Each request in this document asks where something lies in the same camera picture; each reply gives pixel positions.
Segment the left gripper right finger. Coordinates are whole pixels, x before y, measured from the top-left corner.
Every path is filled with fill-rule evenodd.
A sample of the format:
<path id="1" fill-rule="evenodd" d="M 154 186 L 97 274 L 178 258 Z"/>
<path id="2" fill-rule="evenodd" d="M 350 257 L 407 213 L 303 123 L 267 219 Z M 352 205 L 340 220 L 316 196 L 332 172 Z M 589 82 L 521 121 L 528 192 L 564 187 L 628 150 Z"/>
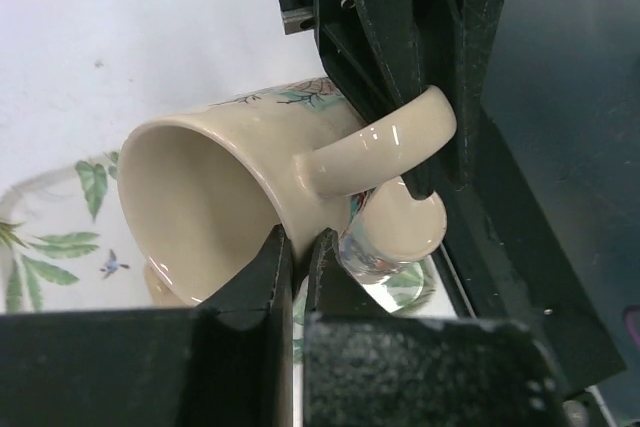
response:
<path id="1" fill-rule="evenodd" d="M 323 231 L 309 265 L 307 426 L 565 426 L 543 344 L 508 320 L 399 317 L 342 265 Z"/>

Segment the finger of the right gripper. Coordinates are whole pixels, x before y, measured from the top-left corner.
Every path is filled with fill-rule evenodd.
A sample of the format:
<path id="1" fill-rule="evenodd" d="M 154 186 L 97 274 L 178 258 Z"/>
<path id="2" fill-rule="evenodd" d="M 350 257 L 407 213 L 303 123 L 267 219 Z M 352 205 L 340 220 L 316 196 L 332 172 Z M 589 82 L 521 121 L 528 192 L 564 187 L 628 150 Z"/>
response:
<path id="1" fill-rule="evenodd" d="M 458 1 L 464 290 L 541 336 L 566 391 L 635 397 L 639 0 Z"/>
<path id="2" fill-rule="evenodd" d="M 286 33 L 310 31 L 322 66 L 371 124 L 439 88 L 463 121 L 461 0 L 279 0 Z"/>

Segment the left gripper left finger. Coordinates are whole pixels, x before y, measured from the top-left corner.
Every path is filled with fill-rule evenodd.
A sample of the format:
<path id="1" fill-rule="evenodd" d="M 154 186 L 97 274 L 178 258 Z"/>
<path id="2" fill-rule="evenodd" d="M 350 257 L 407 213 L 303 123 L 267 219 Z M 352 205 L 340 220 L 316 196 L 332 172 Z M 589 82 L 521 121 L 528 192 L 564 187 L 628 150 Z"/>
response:
<path id="1" fill-rule="evenodd" d="M 1 319 L 5 426 L 289 426 L 291 244 L 259 252 L 193 308 Z"/>

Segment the cream leaf pattern mug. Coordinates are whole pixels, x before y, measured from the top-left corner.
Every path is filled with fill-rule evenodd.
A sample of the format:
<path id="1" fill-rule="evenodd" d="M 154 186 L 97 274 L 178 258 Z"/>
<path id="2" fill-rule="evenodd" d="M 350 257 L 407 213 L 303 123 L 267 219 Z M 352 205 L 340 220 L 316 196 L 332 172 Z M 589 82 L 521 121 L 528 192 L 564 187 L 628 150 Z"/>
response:
<path id="1" fill-rule="evenodd" d="M 436 87 L 367 123 L 329 79 L 311 78 L 137 127 L 120 152 L 119 198 L 154 273 L 186 305 L 228 283 L 275 226 L 296 260 L 336 231 L 348 269 L 371 283 L 443 242 L 443 200 L 415 199 L 403 174 L 456 128 Z"/>

